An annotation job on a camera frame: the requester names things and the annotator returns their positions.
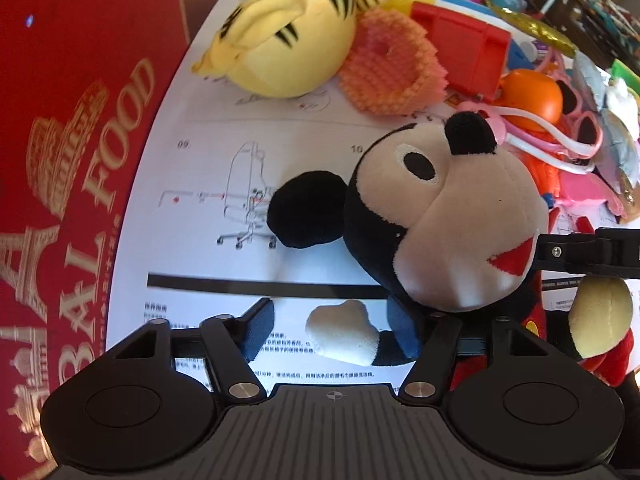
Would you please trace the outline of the white instruction paper sheet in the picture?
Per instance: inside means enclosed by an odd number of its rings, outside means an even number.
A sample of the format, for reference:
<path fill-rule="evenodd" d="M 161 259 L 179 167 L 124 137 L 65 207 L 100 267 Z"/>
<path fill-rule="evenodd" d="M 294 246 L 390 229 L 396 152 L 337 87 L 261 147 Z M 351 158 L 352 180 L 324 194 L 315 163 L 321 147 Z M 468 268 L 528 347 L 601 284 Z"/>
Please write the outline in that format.
<path fill-rule="evenodd" d="M 230 13 L 216 14 L 202 30 L 156 116 L 117 249 L 107 339 L 120 341 L 160 318 L 171 328 L 196 327 L 217 314 L 237 318 L 252 301 L 269 298 L 273 330 L 250 362 L 264 388 L 281 382 L 398 388 L 410 363 L 328 359 L 306 334 L 315 308 L 349 299 L 387 330 L 386 290 L 341 240 L 308 249 L 282 245 L 268 228 L 268 208 L 273 193 L 299 174 L 326 170 L 349 179 L 382 136 L 411 124 L 441 125 L 459 104 L 445 96 L 411 115 L 378 116 L 352 105 L 338 72 L 288 99 L 194 74 L 192 65 Z M 539 274 L 544 310 L 570 310 L 582 274 Z"/>

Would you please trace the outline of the Mickey Mouse plush toy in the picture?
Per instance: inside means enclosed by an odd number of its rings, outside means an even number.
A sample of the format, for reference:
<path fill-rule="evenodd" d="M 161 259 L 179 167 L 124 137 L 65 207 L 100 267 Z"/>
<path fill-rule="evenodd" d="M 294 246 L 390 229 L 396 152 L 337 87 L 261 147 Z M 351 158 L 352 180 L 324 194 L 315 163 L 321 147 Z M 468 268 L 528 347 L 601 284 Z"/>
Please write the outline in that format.
<path fill-rule="evenodd" d="M 349 179 L 299 174 L 273 193 L 267 224 L 288 248 L 341 240 L 387 292 L 387 330 L 355 299 L 315 308 L 306 334 L 319 356 L 409 363 L 434 333 L 436 314 L 450 313 L 462 321 L 454 366 L 454 382 L 462 382 L 488 364 L 485 324 L 506 316 L 605 384 L 618 387 L 626 377 L 634 348 L 627 284 L 585 272 L 570 310 L 544 310 L 536 250 L 549 209 L 480 114 L 387 133 Z"/>

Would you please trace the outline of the yellow tiger plush toy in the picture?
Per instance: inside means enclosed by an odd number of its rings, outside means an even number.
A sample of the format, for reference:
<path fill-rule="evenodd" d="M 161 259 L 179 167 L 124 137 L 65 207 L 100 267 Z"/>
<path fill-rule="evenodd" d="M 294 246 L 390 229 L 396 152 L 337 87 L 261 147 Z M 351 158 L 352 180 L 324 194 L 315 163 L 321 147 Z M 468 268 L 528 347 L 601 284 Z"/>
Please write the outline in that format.
<path fill-rule="evenodd" d="M 358 16 L 388 0 L 241 0 L 192 72 L 266 98 L 302 96 L 341 68 Z"/>

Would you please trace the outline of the red cardboard food box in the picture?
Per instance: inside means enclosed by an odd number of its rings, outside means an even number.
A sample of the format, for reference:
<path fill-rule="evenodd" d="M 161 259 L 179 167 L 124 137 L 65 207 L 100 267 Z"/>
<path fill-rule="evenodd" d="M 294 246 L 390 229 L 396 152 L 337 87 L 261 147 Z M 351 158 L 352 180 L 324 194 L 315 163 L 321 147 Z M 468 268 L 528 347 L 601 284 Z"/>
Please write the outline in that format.
<path fill-rule="evenodd" d="M 40 479 L 49 394 L 100 356 L 182 0 L 1 0 L 1 474 Z"/>

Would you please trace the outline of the orange spiky rubber mat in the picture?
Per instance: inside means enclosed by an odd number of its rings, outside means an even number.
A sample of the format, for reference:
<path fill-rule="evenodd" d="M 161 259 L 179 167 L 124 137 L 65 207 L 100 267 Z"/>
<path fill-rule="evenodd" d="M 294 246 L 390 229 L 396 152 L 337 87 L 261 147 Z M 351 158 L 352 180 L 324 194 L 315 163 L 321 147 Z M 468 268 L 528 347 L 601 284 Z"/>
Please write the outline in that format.
<path fill-rule="evenodd" d="M 360 15 L 338 85 L 360 112 L 392 116 L 442 102 L 448 81 L 421 25 L 396 10 L 374 8 Z"/>

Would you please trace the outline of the orange plastic ball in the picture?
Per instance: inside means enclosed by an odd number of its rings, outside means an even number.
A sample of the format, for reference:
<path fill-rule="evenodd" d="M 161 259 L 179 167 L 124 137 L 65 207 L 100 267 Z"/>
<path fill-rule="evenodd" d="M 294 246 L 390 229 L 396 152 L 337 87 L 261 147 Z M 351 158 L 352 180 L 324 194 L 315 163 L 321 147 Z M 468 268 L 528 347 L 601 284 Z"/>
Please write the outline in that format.
<path fill-rule="evenodd" d="M 534 114 L 551 125 L 559 125 L 563 97 L 559 85 L 551 77 L 518 68 L 500 79 L 497 106 L 518 108 Z"/>

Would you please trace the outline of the red plastic block toy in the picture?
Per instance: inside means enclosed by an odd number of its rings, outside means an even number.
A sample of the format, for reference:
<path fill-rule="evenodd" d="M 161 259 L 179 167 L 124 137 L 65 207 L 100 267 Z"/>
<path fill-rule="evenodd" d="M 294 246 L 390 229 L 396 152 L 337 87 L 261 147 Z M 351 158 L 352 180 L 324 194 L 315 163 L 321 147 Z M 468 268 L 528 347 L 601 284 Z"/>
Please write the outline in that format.
<path fill-rule="evenodd" d="M 437 50 L 439 64 L 447 71 L 451 90 L 485 102 L 495 99 L 506 68 L 511 34 L 472 16 L 414 2 L 410 18 L 426 31 Z"/>

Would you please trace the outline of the pink heart sunglasses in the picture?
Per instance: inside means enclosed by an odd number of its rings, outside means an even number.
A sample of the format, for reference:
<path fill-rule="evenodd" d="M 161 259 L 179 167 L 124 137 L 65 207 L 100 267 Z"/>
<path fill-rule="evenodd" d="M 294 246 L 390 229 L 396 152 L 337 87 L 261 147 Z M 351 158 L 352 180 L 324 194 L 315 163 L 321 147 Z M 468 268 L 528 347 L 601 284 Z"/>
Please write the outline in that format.
<path fill-rule="evenodd" d="M 464 101 L 457 110 L 483 116 L 500 145 L 515 148 L 570 174 L 588 174 L 593 170 L 592 159 L 603 142 L 596 114 L 585 109 L 582 96 L 570 82 L 564 56 L 559 51 L 549 49 L 533 70 L 554 79 L 561 89 L 563 111 L 559 125 L 551 125 L 525 110 L 497 106 L 495 100 L 489 104 Z"/>

